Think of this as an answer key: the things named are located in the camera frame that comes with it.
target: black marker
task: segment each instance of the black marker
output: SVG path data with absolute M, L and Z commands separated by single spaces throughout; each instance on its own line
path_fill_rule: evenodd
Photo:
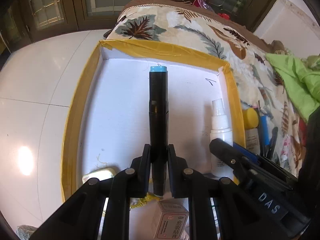
M 168 160 L 168 72 L 165 66 L 152 66 L 149 73 L 150 157 L 153 193 L 163 196 Z

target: silver rivet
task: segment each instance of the silver rivet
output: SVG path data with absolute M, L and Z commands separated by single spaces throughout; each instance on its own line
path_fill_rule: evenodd
M 228 177 L 223 177 L 221 178 L 221 182 L 227 185 L 230 184 L 231 180 Z
M 190 174 L 193 173 L 193 169 L 185 168 L 185 169 L 183 170 L 183 172 L 184 172 L 185 174 L 187 174 L 187 175 L 190 175 Z
M 89 185 L 97 184 L 99 180 L 97 178 L 91 178 L 88 180 Z
M 250 169 L 249 170 L 253 175 L 258 175 L 258 173 L 255 171 L 255 170 L 253 170 L 253 169 Z
M 135 173 L 135 170 L 133 168 L 128 168 L 125 170 L 125 173 L 130 175 L 130 174 L 134 174 Z

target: white plastic container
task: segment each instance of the white plastic container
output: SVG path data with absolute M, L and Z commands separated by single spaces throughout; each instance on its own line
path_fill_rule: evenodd
M 211 117 L 212 130 L 210 141 L 220 138 L 229 145 L 233 146 L 232 128 L 228 123 L 222 99 L 212 101 L 213 116 Z M 211 155 L 211 172 L 217 177 L 229 177 L 233 179 L 232 169 L 215 155 Z

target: white tile floor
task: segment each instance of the white tile floor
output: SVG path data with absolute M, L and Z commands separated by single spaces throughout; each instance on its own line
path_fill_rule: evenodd
M 0 210 L 15 231 L 61 204 L 65 121 L 82 69 L 106 30 L 65 34 L 13 53 L 0 71 Z

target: handwritten mark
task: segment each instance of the handwritten mark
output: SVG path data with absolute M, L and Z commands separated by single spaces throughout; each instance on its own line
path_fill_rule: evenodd
M 214 80 L 212 80 L 212 79 L 209 79 L 209 78 L 206 78 L 205 80 L 207 80 L 207 81 L 209 81 L 209 83 L 213 86 L 213 84 L 211 83 L 211 81 L 212 82 L 216 82 L 216 81 L 214 81 Z

